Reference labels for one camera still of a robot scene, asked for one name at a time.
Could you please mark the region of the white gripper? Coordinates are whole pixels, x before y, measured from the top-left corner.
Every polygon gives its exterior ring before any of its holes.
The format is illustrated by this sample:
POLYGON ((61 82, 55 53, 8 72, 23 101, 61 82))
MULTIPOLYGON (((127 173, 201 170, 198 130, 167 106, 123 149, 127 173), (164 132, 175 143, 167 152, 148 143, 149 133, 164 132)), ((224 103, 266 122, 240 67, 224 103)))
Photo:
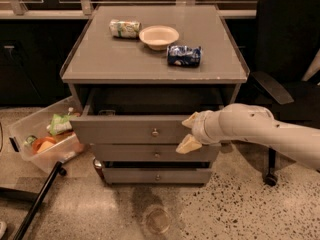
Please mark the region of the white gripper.
POLYGON ((176 152, 187 154, 200 149, 202 144, 219 143, 223 138, 219 117, 219 112, 207 110, 200 113, 194 112, 187 119, 183 120, 182 125, 189 129, 192 128, 193 135, 186 135, 177 146, 176 152))

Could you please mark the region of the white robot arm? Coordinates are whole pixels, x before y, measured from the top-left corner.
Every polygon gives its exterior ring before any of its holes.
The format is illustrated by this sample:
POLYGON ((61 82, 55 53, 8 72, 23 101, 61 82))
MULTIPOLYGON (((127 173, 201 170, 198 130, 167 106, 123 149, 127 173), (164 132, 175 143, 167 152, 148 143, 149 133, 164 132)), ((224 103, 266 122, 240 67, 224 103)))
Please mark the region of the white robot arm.
POLYGON ((265 107, 235 103, 218 111, 194 112, 182 125, 191 133, 176 148, 179 154, 237 140, 269 147, 309 168, 320 169, 320 130, 278 121, 265 107))

